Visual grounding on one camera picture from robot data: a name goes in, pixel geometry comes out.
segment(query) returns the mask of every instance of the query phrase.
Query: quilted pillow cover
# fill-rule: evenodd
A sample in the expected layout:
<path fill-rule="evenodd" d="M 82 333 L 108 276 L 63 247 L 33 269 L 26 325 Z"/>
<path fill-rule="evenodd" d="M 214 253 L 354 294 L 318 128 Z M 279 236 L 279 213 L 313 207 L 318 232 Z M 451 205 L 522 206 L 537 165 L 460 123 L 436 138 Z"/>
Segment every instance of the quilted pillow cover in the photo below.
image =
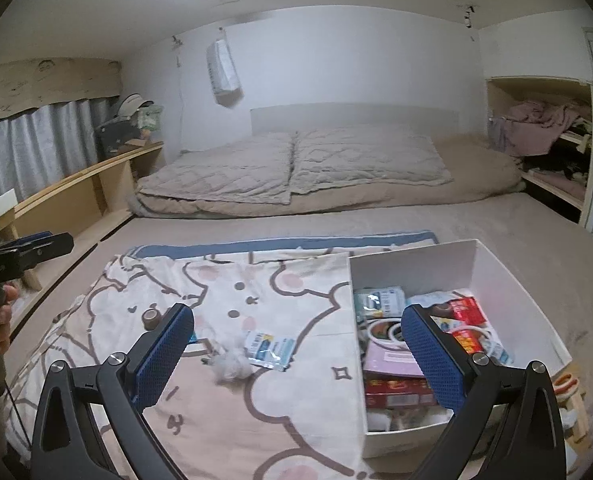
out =
<path fill-rule="evenodd" d="M 452 177 L 429 137 L 404 124 L 299 132 L 290 191 L 388 182 L 438 186 Z"/>
<path fill-rule="evenodd" d="M 266 133 L 182 155 L 138 181 L 136 192 L 217 202 L 289 204 L 294 133 Z"/>

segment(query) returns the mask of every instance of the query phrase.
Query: silver screw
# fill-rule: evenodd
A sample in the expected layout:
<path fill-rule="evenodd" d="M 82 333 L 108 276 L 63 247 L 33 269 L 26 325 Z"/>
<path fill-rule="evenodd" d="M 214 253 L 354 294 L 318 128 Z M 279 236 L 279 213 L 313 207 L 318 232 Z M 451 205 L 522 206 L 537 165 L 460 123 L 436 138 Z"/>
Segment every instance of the silver screw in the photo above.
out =
<path fill-rule="evenodd" d="M 60 372 L 61 370 L 63 370 L 63 368 L 65 368 L 65 361 L 54 361 L 50 365 L 51 372 Z"/>
<path fill-rule="evenodd" d="M 479 366 L 487 366 L 487 364 L 489 364 L 489 357 L 482 352 L 476 352 L 476 354 L 471 357 L 471 360 Z"/>
<path fill-rule="evenodd" d="M 543 374 L 547 370 L 545 365 L 540 361 L 534 361 L 532 363 L 532 370 L 534 370 L 537 374 Z"/>
<path fill-rule="evenodd" d="M 114 352 L 113 354 L 110 354 L 110 357 L 108 357 L 108 363 L 110 363 L 112 366 L 119 365 L 125 360 L 126 355 L 123 352 Z"/>

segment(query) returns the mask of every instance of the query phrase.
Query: blue trim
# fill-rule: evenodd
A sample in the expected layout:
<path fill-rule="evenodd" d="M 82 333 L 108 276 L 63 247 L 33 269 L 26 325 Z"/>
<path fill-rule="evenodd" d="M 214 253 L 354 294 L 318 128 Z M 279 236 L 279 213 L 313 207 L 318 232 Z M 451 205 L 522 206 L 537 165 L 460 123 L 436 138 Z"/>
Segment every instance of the blue trim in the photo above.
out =
<path fill-rule="evenodd" d="M 328 249 L 330 247 L 365 247 L 391 245 L 404 246 L 414 242 L 431 240 L 438 244 L 436 235 L 432 231 L 414 233 L 381 234 L 356 237 L 321 237 L 321 238 L 273 238 L 269 240 L 249 240 L 245 242 L 229 242 L 224 244 L 194 245 L 194 246 L 165 246 L 147 245 L 135 247 L 128 252 L 133 258 L 151 258 L 153 256 L 168 256 L 173 260 L 181 258 L 195 258 L 206 254 L 248 253 L 250 251 L 278 251 L 286 249 Z"/>

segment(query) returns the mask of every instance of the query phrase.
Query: human hand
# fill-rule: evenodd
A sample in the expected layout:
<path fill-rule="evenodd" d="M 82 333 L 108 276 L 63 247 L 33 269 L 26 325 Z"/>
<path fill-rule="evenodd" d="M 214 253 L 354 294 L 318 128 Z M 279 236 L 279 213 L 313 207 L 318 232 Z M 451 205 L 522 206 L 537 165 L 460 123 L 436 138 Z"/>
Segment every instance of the human hand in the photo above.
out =
<path fill-rule="evenodd" d="M 3 285 L 5 291 L 5 304 L 0 306 L 0 354 L 5 354 L 10 348 L 10 332 L 12 327 L 12 306 L 11 302 L 19 297 L 19 291 L 14 285 Z"/>

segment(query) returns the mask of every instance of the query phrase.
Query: red package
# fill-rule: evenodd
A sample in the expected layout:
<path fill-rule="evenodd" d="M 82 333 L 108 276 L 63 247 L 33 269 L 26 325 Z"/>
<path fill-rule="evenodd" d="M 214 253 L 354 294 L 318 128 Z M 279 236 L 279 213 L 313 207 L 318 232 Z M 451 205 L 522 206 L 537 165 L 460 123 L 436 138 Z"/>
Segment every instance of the red package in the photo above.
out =
<path fill-rule="evenodd" d="M 483 347 L 479 343 L 478 334 L 474 330 L 455 330 L 452 335 L 465 348 L 468 354 L 476 354 L 476 352 L 483 352 Z"/>
<path fill-rule="evenodd" d="M 479 304 L 476 303 L 474 298 L 450 300 L 448 303 L 454 312 L 454 319 L 463 321 L 466 325 L 482 325 L 486 322 Z"/>
<path fill-rule="evenodd" d="M 434 406 L 436 399 L 425 379 L 389 378 L 365 380 L 365 405 L 368 408 L 395 410 Z"/>

